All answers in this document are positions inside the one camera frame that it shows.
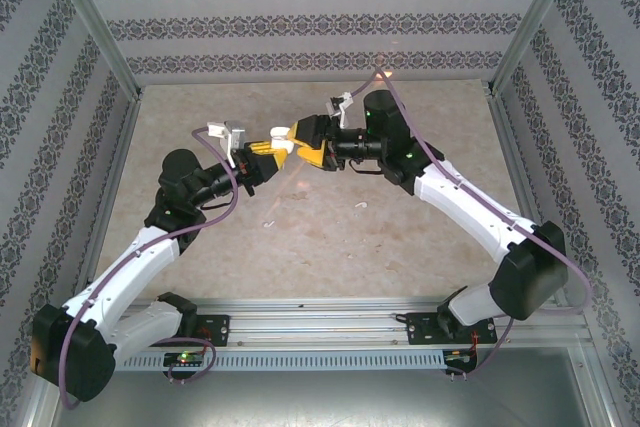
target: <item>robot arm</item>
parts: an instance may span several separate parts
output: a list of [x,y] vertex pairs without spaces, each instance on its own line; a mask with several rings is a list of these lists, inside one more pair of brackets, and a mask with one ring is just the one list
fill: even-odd
[[[258,143],[238,142],[244,131],[235,123],[209,126],[214,136],[223,135],[238,185],[249,195],[267,182],[282,167],[293,145],[286,141]],[[33,320],[31,370],[58,385],[58,369],[62,341],[72,319],[78,317],[90,299],[93,286],[108,276],[109,282],[95,298],[91,308],[79,319],[71,336],[67,356],[67,392],[82,401],[98,395],[110,380],[117,362],[128,359],[143,348],[162,339],[178,335],[191,337],[196,323],[195,304],[172,293],[161,295],[144,311],[120,320],[131,302],[167,265],[175,261],[191,245],[198,231],[167,238],[146,250],[150,241],[186,227],[206,221],[201,207],[227,195],[232,184],[221,164],[207,169],[200,166],[189,150],[169,153],[162,164],[160,189],[155,205],[144,225],[127,250],[91,285],[69,299],[61,308],[45,305]],[[125,265],[121,261],[132,253],[136,256]]]
[[[442,152],[429,146],[457,183],[446,178],[412,137],[389,91],[378,90],[365,97],[366,128],[341,127],[344,109],[337,107],[343,101],[349,103],[350,99],[332,99],[329,115],[307,117],[292,127],[289,137],[300,146],[298,156],[327,171],[344,169],[347,160],[376,160],[387,180],[451,217],[498,264],[490,282],[454,292],[439,307],[438,324],[450,337],[490,317],[506,315],[525,320],[566,283],[566,266],[513,228],[518,225],[565,253],[559,227],[551,222],[536,226],[509,211],[467,181]],[[460,182],[479,193],[512,223],[505,224],[479,205],[459,187]]]

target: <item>patterned wallpaper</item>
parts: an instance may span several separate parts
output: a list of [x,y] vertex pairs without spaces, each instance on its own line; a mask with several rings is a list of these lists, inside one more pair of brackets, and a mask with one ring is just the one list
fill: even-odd
[[490,80],[532,0],[95,0],[141,85]]
[[588,319],[623,425],[640,424],[638,2],[554,0],[503,92],[538,211],[594,287]]
[[76,287],[125,114],[70,0],[0,0],[0,426],[18,412],[31,320]]

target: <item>beige floor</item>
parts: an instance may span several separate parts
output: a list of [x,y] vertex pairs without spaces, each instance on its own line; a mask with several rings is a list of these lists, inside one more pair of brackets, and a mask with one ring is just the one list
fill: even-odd
[[[329,96],[356,86],[148,87],[99,272],[142,226],[169,151],[189,148],[203,166],[213,163],[190,137],[192,129],[235,119],[245,123],[249,140],[267,139],[272,126],[325,113]],[[480,82],[397,82],[397,88],[426,138],[467,178],[516,209]],[[361,99],[349,119],[351,126],[364,125]],[[367,207],[356,207],[360,202]],[[351,171],[322,172],[292,155],[255,197],[242,192],[233,215],[203,231],[141,297],[168,290],[190,298],[443,297],[490,279],[495,270],[488,254],[453,221],[399,187]]]

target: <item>black cable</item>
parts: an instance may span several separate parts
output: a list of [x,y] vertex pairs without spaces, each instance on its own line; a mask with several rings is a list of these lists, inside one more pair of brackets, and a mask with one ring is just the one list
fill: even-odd
[[202,206],[200,207],[200,210],[215,210],[221,207],[226,207],[227,205],[231,205],[231,202],[225,202],[224,204],[217,204],[217,205]]
[[356,174],[363,175],[382,175],[384,172],[381,170],[358,170],[353,166],[353,159],[349,159],[349,167],[353,169]]

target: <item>black joint actuator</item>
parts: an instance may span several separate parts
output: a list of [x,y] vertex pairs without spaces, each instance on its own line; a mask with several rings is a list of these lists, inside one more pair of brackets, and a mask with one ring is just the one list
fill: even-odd
[[[31,372],[54,385],[58,385],[60,352],[72,320],[64,309],[50,304],[33,318]],[[83,402],[102,392],[116,367],[114,350],[95,329],[95,322],[80,322],[69,344],[67,392]]]
[[458,319],[453,315],[451,310],[449,309],[449,304],[460,292],[462,292],[467,287],[464,286],[461,289],[456,290],[453,294],[445,299],[445,301],[438,306],[438,316],[436,318],[438,322],[438,327],[449,337],[450,339],[455,339],[460,333],[464,332],[467,328],[462,325]]
[[371,134],[367,129],[341,129],[337,117],[311,115],[298,121],[296,140],[312,149],[325,143],[322,168],[342,170],[346,160],[380,160],[387,155],[387,139]]
[[[416,177],[423,175],[431,160],[411,136],[411,130],[391,92],[376,90],[367,94],[364,98],[364,111],[367,133],[386,141],[385,155],[378,160],[385,179],[413,195]],[[427,145],[436,159],[444,160],[442,152]]]
[[[236,176],[239,173],[237,169],[232,171]],[[195,154],[187,149],[167,154],[158,182],[169,202],[187,203],[193,207],[200,207],[231,191],[231,179],[221,164],[203,169]]]
[[180,327],[178,327],[176,335],[178,337],[192,337],[198,321],[198,306],[173,292],[165,292],[159,295],[158,301],[172,305],[182,314],[182,320],[180,321]]
[[[535,227],[533,235],[565,254],[564,235],[553,222]],[[567,283],[567,266],[535,242],[512,245],[489,284],[493,301],[509,317],[525,320]]]

